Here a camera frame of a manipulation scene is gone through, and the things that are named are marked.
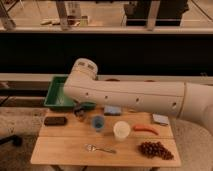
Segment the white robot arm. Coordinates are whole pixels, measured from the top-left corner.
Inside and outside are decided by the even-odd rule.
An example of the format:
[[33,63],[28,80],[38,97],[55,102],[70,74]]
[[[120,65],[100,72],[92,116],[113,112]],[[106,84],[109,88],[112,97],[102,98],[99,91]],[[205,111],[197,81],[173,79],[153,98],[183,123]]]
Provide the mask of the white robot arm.
[[213,86],[187,82],[97,80],[97,65],[75,61],[64,93],[78,102],[113,105],[172,116],[206,128],[213,135]]

